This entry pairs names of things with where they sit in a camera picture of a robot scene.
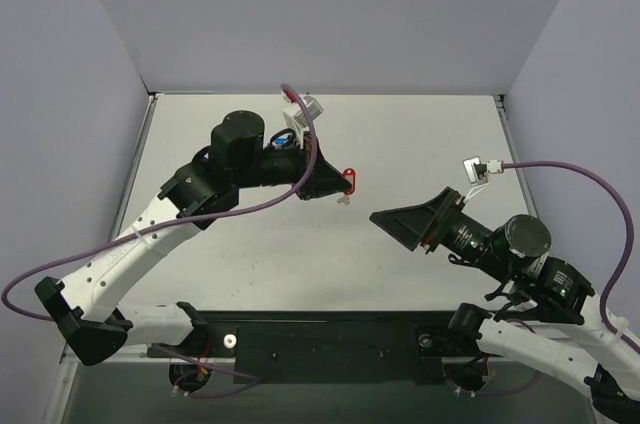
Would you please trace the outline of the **red key tag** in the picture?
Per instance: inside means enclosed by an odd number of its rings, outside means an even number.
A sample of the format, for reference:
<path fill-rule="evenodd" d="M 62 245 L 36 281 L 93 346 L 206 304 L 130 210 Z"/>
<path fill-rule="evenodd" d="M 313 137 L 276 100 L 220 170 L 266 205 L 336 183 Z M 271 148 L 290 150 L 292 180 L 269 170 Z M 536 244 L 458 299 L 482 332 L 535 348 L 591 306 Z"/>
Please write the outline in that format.
<path fill-rule="evenodd" d="M 343 177 L 349 182 L 350 187 L 344 192 L 345 195 L 352 195 L 356 191 L 357 173 L 353 168 L 347 168 L 342 173 Z"/>

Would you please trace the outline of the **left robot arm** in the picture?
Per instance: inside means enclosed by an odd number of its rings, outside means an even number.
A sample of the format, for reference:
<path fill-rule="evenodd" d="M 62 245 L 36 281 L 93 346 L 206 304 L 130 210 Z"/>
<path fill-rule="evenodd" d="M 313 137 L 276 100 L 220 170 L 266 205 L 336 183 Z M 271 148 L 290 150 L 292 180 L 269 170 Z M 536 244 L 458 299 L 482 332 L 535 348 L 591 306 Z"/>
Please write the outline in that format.
<path fill-rule="evenodd" d="M 217 213 L 235 208 L 243 189 L 289 185 L 301 200 L 351 190 L 343 173 L 315 149 L 309 132 L 285 130 L 264 141 L 263 119 L 234 111 L 213 128 L 209 146 L 161 186 L 122 234 L 124 243 L 95 254 L 35 293 L 66 343 L 86 366 L 104 362 L 125 346 L 168 345 L 181 354 L 202 352 L 208 325 L 187 302 L 124 306 L 121 301 L 156 264 L 206 230 Z"/>

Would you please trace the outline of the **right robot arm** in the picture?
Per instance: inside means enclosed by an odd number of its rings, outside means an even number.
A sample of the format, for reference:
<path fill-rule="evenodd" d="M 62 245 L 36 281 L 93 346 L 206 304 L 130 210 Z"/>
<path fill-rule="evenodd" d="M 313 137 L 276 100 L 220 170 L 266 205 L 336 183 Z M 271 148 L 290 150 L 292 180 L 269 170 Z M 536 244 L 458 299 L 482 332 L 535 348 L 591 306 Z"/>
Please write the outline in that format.
<path fill-rule="evenodd" d="M 449 346 L 517 361 L 569 385 L 616 423 L 639 420 L 639 338 L 570 263 L 550 254 L 551 234 L 519 214 L 489 229 L 465 214 L 465 196 L 445 188 L 419 205 L 376 211 L 370 221 L 405 248 L 444 247 L 454 265 L 497 281 L 498 311 L 463 303 L 447 327 Z"/>

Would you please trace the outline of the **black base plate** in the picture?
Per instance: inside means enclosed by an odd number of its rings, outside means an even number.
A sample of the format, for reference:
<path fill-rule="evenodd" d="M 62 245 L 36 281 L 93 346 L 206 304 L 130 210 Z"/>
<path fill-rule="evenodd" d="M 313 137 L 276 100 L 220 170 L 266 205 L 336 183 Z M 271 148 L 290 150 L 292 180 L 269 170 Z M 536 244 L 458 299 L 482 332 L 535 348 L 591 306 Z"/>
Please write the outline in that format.
<path fill-rule="evenodd" d="M 231 359 L 236 383 L 472 385 L 490 375 L 477 344 L 450 331 L 450 311 L 203 311 L 175 351 Z"/>

